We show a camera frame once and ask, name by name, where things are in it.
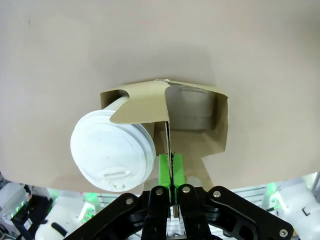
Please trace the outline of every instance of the white cup lid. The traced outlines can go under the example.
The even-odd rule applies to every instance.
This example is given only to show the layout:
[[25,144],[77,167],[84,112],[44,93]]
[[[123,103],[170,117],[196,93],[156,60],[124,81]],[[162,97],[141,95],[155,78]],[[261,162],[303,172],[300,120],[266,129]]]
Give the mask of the white cup lid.
[[85,178],[111,192],[128,191],[150,175],[156,150],[141,124],[115,124],[115,111],[98,110],[76,124],[70,140],[72,157]]

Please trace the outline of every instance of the paper cup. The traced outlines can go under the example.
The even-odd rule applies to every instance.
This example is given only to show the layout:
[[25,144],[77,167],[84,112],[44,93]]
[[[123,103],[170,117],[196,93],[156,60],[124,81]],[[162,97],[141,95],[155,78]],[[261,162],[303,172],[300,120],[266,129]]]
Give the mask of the paper cup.
[[123,192],[142,184],[156,158],[154,142],[141,124],[110,122],[129,97],[82,117],[73,130],[70,148],[74,162],[94,186]]

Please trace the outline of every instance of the brown cardboard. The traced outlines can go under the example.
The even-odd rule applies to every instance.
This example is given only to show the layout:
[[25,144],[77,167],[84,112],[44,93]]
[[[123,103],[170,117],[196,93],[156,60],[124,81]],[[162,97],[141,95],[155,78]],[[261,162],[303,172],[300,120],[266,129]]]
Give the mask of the brown cardboard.
[[[171,86],[190,86],[215,93],[212,129],[170,129],[166,92]],[[228,132],[228,98],[217,87],[157,79],[154,81],[127,84],[101,93],[101,108],[104,109],[122,95],[129,95],[110,118],[116,124],[144,124],[153,136],[157,154],[182,153],[186,176],[201,179],[203,187],[213,187],[211,178],[202,161],[203,157],[224,152]]]

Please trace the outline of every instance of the table surface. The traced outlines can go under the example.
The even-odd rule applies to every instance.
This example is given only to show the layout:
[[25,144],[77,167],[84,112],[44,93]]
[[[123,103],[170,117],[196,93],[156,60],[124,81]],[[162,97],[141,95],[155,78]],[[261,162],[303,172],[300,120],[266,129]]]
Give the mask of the table surface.
[[226,152],[203,159],[214,184],[319,171],[319,12],[317,0],[0,1],[0,171],[102,192],[72,159],[73,128],[100,92],[158,78],[228,94]]

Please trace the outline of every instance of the screw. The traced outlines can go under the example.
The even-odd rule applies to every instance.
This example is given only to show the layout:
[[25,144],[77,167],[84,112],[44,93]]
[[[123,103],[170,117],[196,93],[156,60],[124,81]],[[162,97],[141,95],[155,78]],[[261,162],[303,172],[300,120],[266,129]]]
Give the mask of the screw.
[[188,193],[188,192],[190,192],[190,187],[184,186],[184,187],[182,188],[182,192],[184,192],[185,194]]
[[215,198],[220,198],[220,197],[221,197],[221,192],[219,192],[219,191],[214,191],[214,192],[213,192],[213,196],[214,196]]
[[125,203],[128,204],[128,205],[132,204],[133,202],[134,202],[134,200],[133,200],[131,197],[129,197],[129,198],[125,201]]
[[155,190],[155,194],[157,194],[157,195],[161,195],[163,193],[164,193],[164,191],[162,190],[162,188],[158,188],[157,190]]
[[288,236],[288,231],[285,229],[281,229],[279,234],[280,234],[280,237],[285,238],[286,236]]

